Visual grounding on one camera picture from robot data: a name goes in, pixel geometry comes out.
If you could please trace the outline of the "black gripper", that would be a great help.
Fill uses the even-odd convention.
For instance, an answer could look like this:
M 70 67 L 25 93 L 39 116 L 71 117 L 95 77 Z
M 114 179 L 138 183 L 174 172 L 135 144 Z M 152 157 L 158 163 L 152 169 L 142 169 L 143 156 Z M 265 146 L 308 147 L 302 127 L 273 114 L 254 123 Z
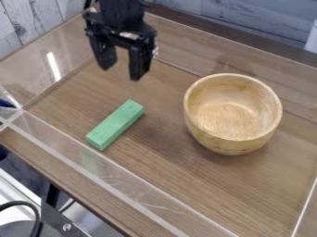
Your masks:
M 144 22 L 143 6 L 106 6 L 83 13 L 86 34 L 98 65 L 108 70 L 118 62 L 119 46 L 128 51 L 128 74 L 138 81 L 148 72 L 158 31 Z

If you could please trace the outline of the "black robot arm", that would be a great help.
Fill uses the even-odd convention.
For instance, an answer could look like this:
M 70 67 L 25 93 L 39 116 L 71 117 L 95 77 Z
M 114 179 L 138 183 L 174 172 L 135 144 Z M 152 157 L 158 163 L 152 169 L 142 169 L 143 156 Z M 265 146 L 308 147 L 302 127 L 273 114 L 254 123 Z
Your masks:
M 102 70 L 118 62 L 116 48 L 128 54 L 128 76 L 138 81 L 148 72 L 156 50 L 158 31 L 144 22 L 143 0 L 99 0 L 99 10 L 83 13 L 86 35 Z

